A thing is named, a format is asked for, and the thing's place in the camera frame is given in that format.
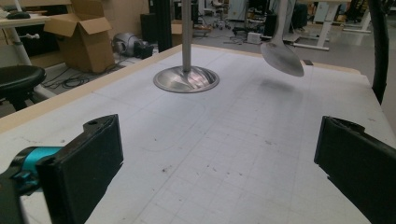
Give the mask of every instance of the spoon handle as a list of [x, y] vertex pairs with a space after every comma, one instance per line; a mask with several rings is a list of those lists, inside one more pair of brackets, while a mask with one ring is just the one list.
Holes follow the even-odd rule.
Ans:
[[286, 23], [286, 14], [288, 12], [288, 0], [279, 0], [279, 7], [277, 8], [276, 18], [276, 32], [273, 36], [275, 42], [283, 43], [283, 30]]
[[183, 72], [189, 73], [191, 71], [191, 0], [183, 0], [181, 4], [182, 9], [182, 57], [183, 57]]

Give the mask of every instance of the metal spoon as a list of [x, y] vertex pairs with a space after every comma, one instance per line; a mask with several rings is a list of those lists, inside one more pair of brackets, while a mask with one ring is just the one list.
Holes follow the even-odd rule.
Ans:
[[262, 57], [275, 69], [295, 77], [303, 77], [304, 69], [298, 56], [283, 43], [288, 0], [279, 0], [275, 35], [262, 43]]

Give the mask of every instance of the black stool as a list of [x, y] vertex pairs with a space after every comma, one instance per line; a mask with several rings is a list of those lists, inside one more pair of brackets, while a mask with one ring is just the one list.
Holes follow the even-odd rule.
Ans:
[[0, 68], [0, 98], [6, 98], [15, 110], [27, 107], [25, 100], [34, 98], [34, 87], [46, 79], [43, 68], [32, 65], [18, 65]]

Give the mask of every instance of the desk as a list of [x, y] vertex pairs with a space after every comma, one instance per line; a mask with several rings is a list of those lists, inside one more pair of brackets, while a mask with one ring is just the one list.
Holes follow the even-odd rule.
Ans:
[[318, 43], [315, 46], [294, 43], [293, 46], [301, 47], [301, 48], [308, 48], [308, 49], [329, 50], [329, 48], [324, 47], [324, 42], [326, 41], [326, 37], [330, 31], [330, 28], [332, 28], [332, 22], [334, 21], [335, 13], [337, 12], [338, 6], [341, 3], [350, 2], [350, 1], [351, 0], [322, 0], [322, 1], [319, 1], [319, 2], [327, 2], [329, 4], [329, 9], [326, 13], [326, 18], [323, 22], [323, 26], [320, 31]]
[[[0, 28], [1, 29], [3, 29], [3, 28], [10, 29], [12, 39], [14, 42], [15, 50], [20, 58], [20, 61], [23, 64], [31, 65], [32, 63], [30, 62], [29, 56], [27, 55], [26, 50], [25, 50], [20, 38], [18, 37], [18, 33], [15, 30], [15, 27], [44, 24], [45, 21], [49, 21], [49, 20], [50, 20], [50, 18], [46, 17], [46, 16], [34, 16], [31, 19], [25, 19], [25, 20], [0, 19]], [[35, 87], [35, 92], [38, 93], [43, 98], [50, 98], [52, 96], [55, 96], [54, 93], [52, 93], [51, 91], [48, 91], [41, 85], [38, 85]]]
[[[180, 51], [0, 119], [0, 172], [25, 147], [64, 146], [84, 122], [117, 113], [124, 164], [87, 223], [369, 223], [313, 161], [323, 115], [396, 146], [366, 76], [315, 64], [291, 77], [258, 54], [193, 46], [192, 64], [219, 85], [156, 88]], [[23, 203], [31, 223], [49, 223], [40, 192]]]
[[346, 24], [345, 26], [351, 26], [351, 27], [361, 27], [359, 30], [358, 29], [348, 29], [344, 28], [343, 31], [349, 31], [349, 32], [358, 32], [358, 33], [365, 33], [365, 34], [370, 34], [371, 31], [367, 30], [369, 27], [371, 21], [371, 15], [370, 15], [370, 10], [367, 8], [364, 11], [363, 18], [361, 18], [361, 24], [360, 25], [353, 25], [353, 24]]

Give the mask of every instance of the cardboard box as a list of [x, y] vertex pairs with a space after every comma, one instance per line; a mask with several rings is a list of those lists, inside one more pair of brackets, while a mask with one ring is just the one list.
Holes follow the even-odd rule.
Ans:
[[[183, 27], [182, 21], [173, 20], [171, 21], [171, 30], [172, 30], [172, 46], [181, 45], [183, 43]], [[191, 38], [192, 38], [192, 26], [193, 22], [191, 22]]]
[[44, 31], [57, 35], [67, 66], [83, 72], [101, 73], [115, 64], [102, 4], [73, 1], [76, 13], [51, 16]]
[[338, 22], [345, 22], [347, 20], [347, 16], [346, 15], [338, 15], [337, 16], [337, 21]]

